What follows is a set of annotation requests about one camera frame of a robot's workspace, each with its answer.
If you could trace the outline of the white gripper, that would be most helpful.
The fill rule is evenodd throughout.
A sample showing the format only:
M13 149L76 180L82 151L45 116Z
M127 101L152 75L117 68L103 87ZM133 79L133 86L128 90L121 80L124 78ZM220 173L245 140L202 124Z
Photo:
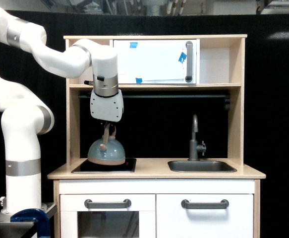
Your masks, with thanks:
M110 123L110 135L116 135L116 123L121 120L123 114L123 97L122 91L118 89L118 93L112 97L100 97L96 95L94 89L90 98L90 113L95 119L104 120L104 129Z

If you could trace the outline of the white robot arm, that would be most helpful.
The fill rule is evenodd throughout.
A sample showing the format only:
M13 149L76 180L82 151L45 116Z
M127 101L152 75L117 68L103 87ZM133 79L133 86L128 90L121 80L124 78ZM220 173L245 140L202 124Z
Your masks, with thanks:
M77 78L93 70L92 116L119 121L123 99L118 88L117 52L88 39L78 40L64 52L46 45L45 29L10 15L0 7L0 42L31 53L46 71ZM12 215L42 207L41 149L38 136L54 126L54 115L31 90L0 77L1 128L5 145L5 212Z

